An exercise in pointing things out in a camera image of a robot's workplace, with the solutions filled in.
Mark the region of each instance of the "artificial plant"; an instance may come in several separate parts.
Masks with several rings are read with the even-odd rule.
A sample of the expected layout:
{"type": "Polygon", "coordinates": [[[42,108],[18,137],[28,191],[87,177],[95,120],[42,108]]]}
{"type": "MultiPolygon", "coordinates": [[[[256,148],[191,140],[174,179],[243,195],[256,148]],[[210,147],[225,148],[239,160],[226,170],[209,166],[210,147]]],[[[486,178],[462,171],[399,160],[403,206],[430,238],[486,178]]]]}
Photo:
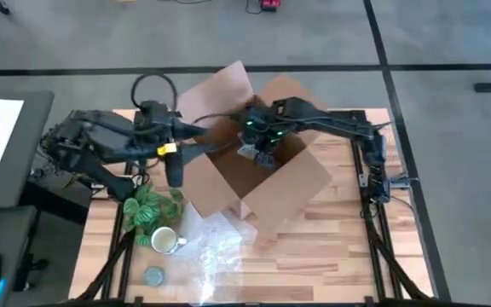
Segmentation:
{"type": "Polygon", "coordinates": [[[170,197],[152,191],[153,186],[142,184],[123,205],[125,220],[124,231],[136,230],[136,243],[148,246],[154,230],[170,227],[179,221],[183,214],[183,194],[170,189],[170,197]]]}

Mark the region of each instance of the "red object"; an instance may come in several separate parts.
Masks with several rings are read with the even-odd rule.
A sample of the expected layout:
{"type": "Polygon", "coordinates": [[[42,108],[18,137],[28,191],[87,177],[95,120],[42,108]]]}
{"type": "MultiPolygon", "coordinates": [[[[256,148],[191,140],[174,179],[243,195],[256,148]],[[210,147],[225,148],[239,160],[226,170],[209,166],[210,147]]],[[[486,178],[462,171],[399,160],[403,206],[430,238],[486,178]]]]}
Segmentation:
{"type": "Polygon", "coordinates": [[[280,6],[281,0],[259,0],[261,3],[261,9],[266,11],[275,12],[280,6]]]}

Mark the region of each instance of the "yellow tag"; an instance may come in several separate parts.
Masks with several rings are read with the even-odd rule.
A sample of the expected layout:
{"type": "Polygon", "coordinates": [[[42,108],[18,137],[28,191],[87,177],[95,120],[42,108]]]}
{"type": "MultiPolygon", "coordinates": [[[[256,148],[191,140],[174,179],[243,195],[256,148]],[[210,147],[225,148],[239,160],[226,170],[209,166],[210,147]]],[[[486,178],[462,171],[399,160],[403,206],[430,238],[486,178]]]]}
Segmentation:
{"type": "Polygon", "coordinates": [[[163,156],[167,153],[175,153],[177,151],[177,145],[175,143],[167,143],[157,149],[157,154],[163,156]]]}

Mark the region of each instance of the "box flap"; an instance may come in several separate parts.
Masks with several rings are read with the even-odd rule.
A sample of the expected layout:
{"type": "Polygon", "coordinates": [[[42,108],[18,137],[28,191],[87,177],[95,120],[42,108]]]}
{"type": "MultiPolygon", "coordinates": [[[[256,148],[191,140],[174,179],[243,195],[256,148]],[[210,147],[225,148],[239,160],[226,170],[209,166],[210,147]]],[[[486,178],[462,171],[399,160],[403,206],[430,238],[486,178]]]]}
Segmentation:
{"type": "MultiPolygon", "coordinates": [[[[290,97],[298,97],[305,101],[311,102],[315,107],[326,110],[326,105],[318,102],[314,97],[306,90],[301,88],[300,83],[286,75],[280,75],[268,82],[263,91],[258,96],[269,105],[272,101],[286,99],[290,97]]],[[[317,131],[304,131],[298,134],[306,145],[311,144],[315,138],[320,134],[317,131]]]]}
{"type": "Polygon", "coordinates": [[[251,191],[244,199],[263,229],[272,229],[293,217],[331,181],[312,153],[306,149],[251,191]]]}
{"type": "MultiPolygon", "coordinates": [[[[179,96],[178,110],[185,123],[211,113],[226,113],[253,95],[253,88],[241,62],[236,62],[179,96]]],[[[219,119],[196,125],[208,128],[219,119]]],[[[240,201],[217,168],[205,155],[185,165],[183,192],[201,217],[209,217],[240,201]]]]}

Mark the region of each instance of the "black desk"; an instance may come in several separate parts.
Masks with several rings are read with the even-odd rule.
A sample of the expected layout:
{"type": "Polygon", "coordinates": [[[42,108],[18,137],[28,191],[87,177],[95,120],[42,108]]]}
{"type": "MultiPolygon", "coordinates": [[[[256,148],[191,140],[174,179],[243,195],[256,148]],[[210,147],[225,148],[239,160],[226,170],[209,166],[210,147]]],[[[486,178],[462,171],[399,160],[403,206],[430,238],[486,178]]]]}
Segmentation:
{"type": "Polygon", "coordinates": [[[54,94],[0,93],[0,99],[24,101],[0,162],[0,208],[4,208],[19,203],[54,94]]]}
{"type": "Polygon", "coordinates": [[[4,287],[0,294],[0,306],[4,306],[13,290],[16,272],[29,246],[30,230],[36,219],[33,206],[0,209],[0,253],[3,255],[4,287]]]}

